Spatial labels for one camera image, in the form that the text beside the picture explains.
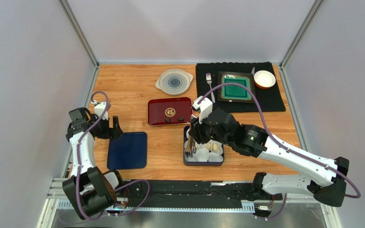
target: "white wall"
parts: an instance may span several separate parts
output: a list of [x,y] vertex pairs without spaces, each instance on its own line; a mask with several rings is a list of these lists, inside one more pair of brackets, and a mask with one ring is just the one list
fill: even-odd
[[35,227],[93,66],[56,0],[0,0],[0,227]]
[[311,151],[350,160],[343,227],[365,227],[365,1],[325,1],[286,73]]
[[279,62],[314,0],[69,0],[100,62]]

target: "white dish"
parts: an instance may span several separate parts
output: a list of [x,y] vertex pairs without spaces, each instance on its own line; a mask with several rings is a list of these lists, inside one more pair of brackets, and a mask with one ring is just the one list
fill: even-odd
[[222,162],[223,161],[223,157],[222,157],[222,155],[219,155],[217,153],[211,152],[211,153],[209,153],[208,161],[209,162]]
[[177,96],[185,93],[191,85],[194,76],[180,69],[169,69],[164,71],[155,86],[163,93]]
[[271,88],[276,81],[274,75],[266,70],[260,70],[254,74],[254,83],[260,89]]
[[209,150],[206,148],[199,149],[194,156],[197,158],[198,162],[207,162],[209,158]]

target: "blue mat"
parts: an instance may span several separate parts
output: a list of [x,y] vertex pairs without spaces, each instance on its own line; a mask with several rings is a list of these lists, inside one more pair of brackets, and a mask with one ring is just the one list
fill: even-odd
[[109,142],[107,168],[109,170],[141,169],[147,164],[147,134],[124,133]]

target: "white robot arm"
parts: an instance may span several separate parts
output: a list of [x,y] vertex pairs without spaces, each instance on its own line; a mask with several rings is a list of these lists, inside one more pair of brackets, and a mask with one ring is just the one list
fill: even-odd
[[[277,162],[300,173],[299,175],[257,173],[252,185],[254,188],[262,189],[270,195],[304,194],[313,196],[329,206],[342,205],[346,194],[346,182],[332,169],[346,176],[349,165],[347,159],[339,157],[333,160],[311,154],[284,142],[275,135],[268,135],[260,127],[240,124],[233,115],[221,109],[212,112],[212,102],[205,98],[198,104],[201,99],[202,97],[199,97],[192,105],[192,108],[200,114],[198,118],[192,116],[189,132],[197,143],[207,143],[212,139],[230,146],[242,155]],[[313,161],[324,163],[326,167]]]
[[[72,146],[73,167],[71,177],[63,182],[62,187],[81,219],[114,205],[116,203],[114,189],[119,184],[114,171],[103,174],[96,167],[94,138],[118,139],[123,132],[119,127],[117,116],[113,116],[113,128],[109,127],[106,102],[93,101],[93,104],[95,104],[95,114],[91,114],[86,108],[77,108],[69,112],[72,123],[69,124],[66,134],[66,139]],[[93,190],[84,192],[84,187],[90,184],[93,185]]]

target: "red tray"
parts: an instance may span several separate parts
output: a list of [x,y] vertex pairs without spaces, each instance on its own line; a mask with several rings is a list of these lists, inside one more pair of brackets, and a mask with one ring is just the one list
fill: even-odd
[[150,126],[188,124],[192,115],[188,97],[154,99],[147,103],[147,122]]

